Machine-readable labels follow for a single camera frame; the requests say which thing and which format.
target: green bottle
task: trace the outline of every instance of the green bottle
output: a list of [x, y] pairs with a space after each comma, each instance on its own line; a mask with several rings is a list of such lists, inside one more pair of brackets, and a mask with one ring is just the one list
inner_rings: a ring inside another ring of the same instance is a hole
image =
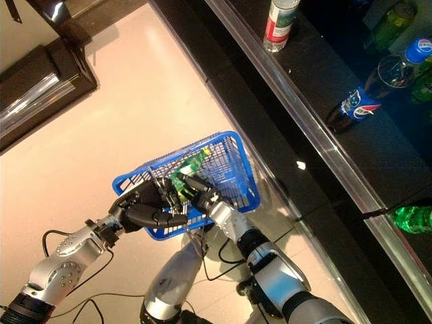
[[363, 45], [366, 51], [373, 53], [374, 50], [382, 52], [388, 49], [401, 33], [411, 25], [416, 13], [417, 9], [412, 3], [402, 0], [392, 5], [364, 42]]
[[432, 70], [418, 77], [411, 90], [413, 103], [426, 103], [432, 100]]
[[408, 233], [432, 233], [432, 206], [405, 206], [396, 209], [393, 222]]
[[181, 193], [181, 191], [187, 191], [184, 188], [184, 182], [177, 178], [179, 173], [186, 174], [187, 176], [193, 176], [203, 165], [206, 157], [211, 154], [210, 148], [206, 146], [199, 153], [187, 158], [178, 169], [176, 169], [170, 176], [175, 189], [177, 190], [178, 196], [182, 203], [186, 202], [188, 199]]
[[420, 66], [418, 67], [418, 75], [421, 76], [425, 72], [429, 71], [432, 68], [432, 56], [426, 59]]

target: glossy floor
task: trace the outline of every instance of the glossy floor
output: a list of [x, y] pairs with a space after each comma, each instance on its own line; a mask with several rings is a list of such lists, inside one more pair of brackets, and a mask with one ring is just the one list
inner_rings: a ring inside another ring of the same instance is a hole
[[[115, 199], [111, 181], [138, 165], [232, 126], [205, 83], [150, 5], [104, 30], [86, 48], [99, 89], [70, 107], [1, 158], [1, 304], [7, 304], [43, 258], [41, 235], [66, 232], [86, 219], [106, 216]], [[250, 214], [271, 239], [289, 230], [289, 211], [257, 171], [262, 204]], [[158, 242], [144, 231], [123, 236], [114, 261], [73, 293], [61, 313], [99, 292], [143, 294], [183, 237]], [[59, 241], [49, 239], [49, 248]], [[212, 240], [209, 275], [227, 269], [217, 260], [221, 234]], [[278, 244], [305, 272], [313, 293], [352, 317], [335, 280], [308, 240], [296, 229]], [[228, 246], [225, 257], [237, 258]], [[93, 272], [108, 258], [101, 257]], [[236, 293], [236, 269], [220, 280], [205, 280], [201, 269], [188, 297], [197, 313], [213, 323], [243, 323], [252, 310]], [[102, 296], [97, 303], [106, 323], [137, 323], [142, 299]], [[50, 323], [70, 323], [74, 313]], [[98, 323], [86, 307], [78, 323]]]

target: wire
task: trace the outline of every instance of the wire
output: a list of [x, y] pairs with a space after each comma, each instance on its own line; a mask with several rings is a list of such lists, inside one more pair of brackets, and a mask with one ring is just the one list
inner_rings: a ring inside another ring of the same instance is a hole
[[46, 231], [42, 236], [42, 249], [43, 249], [43, 254], [45, 254], [46, 257], [49, 257], [48, 248], [47, 248], [47, 236], [51, 233], [59, 234], [59, 235], [63, 235], [63, 236], [71, 235], [71, 233], [58, 231], [56, 229], [50, 229], [49, 231]]
[[216, 279], [219, 279], [220, 277], [222, 277], [223, 275], [226, 275], [227, 273], [229, 273], [231, 270], [234, 270], [236, 267], [238, 267], [239, 265], [242, 265], [243, 263], [245, 263], [245, 260], [242, 260], [241, 263], [237, 263], [236, 265], [234, 265], [233, 267], [229, 268], [227, 271], [221, 273], [220, 275], [214, 277], [214, 278], [210, 278], [209, 274], [207, 273], [207, 266], [205, 265], [205, 258], [204, 258], [204, 250], [203, 250], [203, 235], [201, 235], [201, 241], [200, 241], [200, 247], [201, 247], [201, 258], [202, 258], [202, 264], [204, 265], [204, 272], [205, 272], [205, 276], [207, 278], [207, 280], [209, 281], [213, 281]]
[[139, 297], [141, 297], [142, 298], [142, 297], [145, 297], [146, 295], [130, 295], [130, 294], [117, 294], [115, 292], [102, 292], [100, 294], [95, 294], [93, 296], [90, 296], [90, 297], [82, 300], [81, 302], [77, 303], [77, 305], [75, 305], [74, 307], [72, 307], [70, 310], [68, 310], [68, 311], [66, 311], [64, 313], [52, 316], [51, 318], [54, 319], [56, 317], [60, 317], [60, 316], [64, 316], [66, 314], [69, 314], [70, 312], [73, 312], [74, 310], [76, 310], [81, 304], [85, 303], [87, 300], [93, 299], [93, 298], [99, 297], [99, 296], [120, 296], [120, 297], [132, 297], [132, 298], [139, 298]]
[[261, 315], [263, 316], [264, 321], [265, 321], [267, 324], [269, 324], [269, 322], [268, 322], [268, 320], [265, 318], [264, 312], [263, 312], [263, 310], [261, 309], [261, 307], [259, 306], [259, 304], [256, 304], [256, 305], [258, 306], [259, 312], [260, 312]]
[[84, 307], [87, 305], [88, 302], [92, 302], [93, 303], [94, 307], [96, 308], [96, 311], [99, 314], [99, 317], [101, 318], [101, 323], [104, 324], [105, 320], [103, 319], [102, 312], [99, 309], [99, 307], [97, 306], [96, 302], [93, 299], [91, 299], [91, 298], [89, 298], [88, 300], [86, 300], [85, 303], [81, 306], [80, 310], [78, 311], [78, 313], [76, 313], [76, 316], [72, 320], [72, 324], [74, 324], [76, 322], [76, 319], [78, 318], [78, 316], [80, 316], [82, 310], [84, 309]]
[[195, 309], [194, 309], [194, 307], [192, 306], [192, 304], [190, 304], [187, 300], [185, 300], [184, 302], [185, 302], [186, 304], [189, 305], [189, 307], [192, 309], [192, 312], [194, 312], [194, 314], [196, 315], [196, 313], [195, 313]]
[[229, 265], [237, 265], [238, 263], [243, 263], [244, 262], [243, 259], [240, 259], [240, 260], [237, 260], [237, 261], [229, 261], [229, 260], [225, 260], [222, 257], [222, 250], [227, 246], [227, 244], [228, 244], [229, 241], [230, 241], [230, 239], [227, 238], [227, 240], [225, 241], [225, 243], [223, 243], [222, 246], [221, 246], [221, 248], [219, 249], [219, 253], [218, 253], [219, 259], [221, 259], [222, 262], [227, 263]]
[[75, 290], [77, 290], [79, 287], [81, 287], [82, 285], [84, 285], [86, 282], [88, 282], [90, 279], [94, 278], [96, 275], [98, 275], [103, 269], [105, 269], [110, 263], [111, 261], [114, 259], [114, 252], [109, 250], [107, 248], [107, 252], [109, 252], [111, 254], [111, 257], [109, 258], [108, 262], [105, 263], [103, 265], [103, 267], [101, 267], [98, 271], [96, 271], [95, 273], [93, 273], [90, 277], [88, 277], [87, 279], [85, 279], [82, 283], [80, 283], [78, 286], [76, 286], [74, 288], [74, 290], [72, 290], [69, 294], [67, 294], [67, 296], [69, 296], [72, 292], [74, 292]]

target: blue basket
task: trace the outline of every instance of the blue basket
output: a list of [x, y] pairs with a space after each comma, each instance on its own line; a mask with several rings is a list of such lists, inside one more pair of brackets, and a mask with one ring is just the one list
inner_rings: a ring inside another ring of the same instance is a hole
[[[134, 171], [120, 175], [113, 181], [113, 189], [117, 195], [123, 194], [134, 185], [151, 179], [149, 169], [157, 177], [167, 177], [173, 173], [188, 157], [207, 146], [211, 154], [202, 163], [196, 173], [202, 179], [212, 183], [222, 193], [230, 198], [236, 208], [244, 213], [259, 206], [260, 198], [252, 170], [242, 141], [235, 132], [216, 133], [198, 142], [188, 145], [153, 161], [147, 162]], [[189, 202], [184, 203], [184, 212], [188, 216], [188, 227], [202, 227], [212, 223], [206, 215], [197, 211]], [[155, 240], [165, 240], [184, 233], [182, 226], [170, 228], [146, 228]]]

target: blue bottle cap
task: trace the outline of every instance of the blue bottle cap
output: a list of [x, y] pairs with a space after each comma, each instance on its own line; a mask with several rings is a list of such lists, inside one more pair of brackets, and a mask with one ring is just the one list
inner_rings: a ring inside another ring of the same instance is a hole
[[421, 63], [432, 54], [432, 43], [429, 39], [420, 38], [406, 49], [405, 56], [411, 63]]

